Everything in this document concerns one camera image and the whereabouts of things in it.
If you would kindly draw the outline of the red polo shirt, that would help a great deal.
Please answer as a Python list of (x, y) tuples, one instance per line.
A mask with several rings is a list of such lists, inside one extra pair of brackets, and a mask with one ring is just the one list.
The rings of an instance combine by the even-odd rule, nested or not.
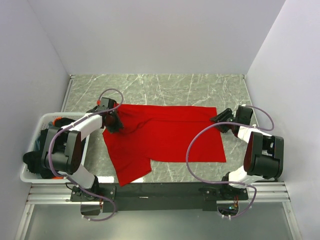
[(120, 186), (152, 171), (151, 161), (225, 163), (220, 132), (211, 128), (194, 144), (193, 138), (210, 126), (215, 107), (123, 104), (117, 110), (119, 132), (103, 132)]

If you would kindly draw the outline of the black garment in basket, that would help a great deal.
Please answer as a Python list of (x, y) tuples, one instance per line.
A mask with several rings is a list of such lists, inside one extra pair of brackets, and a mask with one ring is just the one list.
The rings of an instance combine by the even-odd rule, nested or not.
[[(48, 127), (63, 127), (74, 122), (74, 119), (62, 117), (60, 121), (57, 121), (53, 125), (53, 121), (48, 123)], [(43, 129), (40, 131), (40, 135), (37, 139), (40, 140), (40, 150), (39, 151), (30, 151), (23, 155), (23, 162), (27, 165), (27, 169), (32, 173), (38, 175), (42, 179), (57, 179), (50, 169), (47, 169), (41, 164), (41, 156), (44, 150), (47, 134), (49, 128)]]

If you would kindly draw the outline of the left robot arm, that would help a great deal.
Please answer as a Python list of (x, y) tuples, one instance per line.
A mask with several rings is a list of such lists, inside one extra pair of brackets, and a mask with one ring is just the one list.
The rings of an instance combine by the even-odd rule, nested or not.
[(78, 188), (83, 188), (82, 195), (88, 201), (96, 200), (101, 190), (98, 177), (82, 164), (82, 142), (98, 129), (105, 128), (109, 133), (123, 129), (117, 108), (114, 99), (103, 97), (81, 118), (65, 126), (50, 127), (46, 135), (41, 165), (49, 170), (54, 169), (58, 175), (65, 174)]

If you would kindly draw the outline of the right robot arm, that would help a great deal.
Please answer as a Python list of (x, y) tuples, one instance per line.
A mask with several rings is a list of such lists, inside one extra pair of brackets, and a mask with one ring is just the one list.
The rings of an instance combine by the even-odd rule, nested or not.
[(268, 129), (251, 125), (253, 109), (264, 114), (261, 108), (251, 105), (239, 105), (236, 112), (230, 108), (210, 118), (215, 128), (221, 133), (232, 131), (233, 135), (247, 143), (243, 165), (235, 171), (228, 172), (221, 179), (217, 191), (223, 199), (230, 200), (245, 193), (246, 186), (269, 179), (278, 179), (284, 166), (284, 139), (266, 133)]

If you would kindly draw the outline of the black base beam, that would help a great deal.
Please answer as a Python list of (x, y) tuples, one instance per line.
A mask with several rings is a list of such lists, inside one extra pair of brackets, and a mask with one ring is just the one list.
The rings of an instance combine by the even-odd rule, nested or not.
[(126, 186), (101, 183), (97, 194), (111, 199), (111, 202), (90, 196), (77, 187), (73, 187), (70, 201), (80, 204), (82, 215), (97, 216), (113, 211), (216, 211), (218, 201), (249, 198), (246, 189), (203, 182), (130, 183)]

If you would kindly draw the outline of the aluminium rail frame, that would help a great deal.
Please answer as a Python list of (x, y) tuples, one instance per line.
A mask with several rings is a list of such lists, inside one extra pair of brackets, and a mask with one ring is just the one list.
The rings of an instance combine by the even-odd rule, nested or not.
[[(290, 202), (284, 182), (255, 182), (257, 189), (256, 203)], [(72, 202), (71, 190), (62, 184), (32, 184), (29, 190), (27, 205), (96, 205), (97, 202)]]

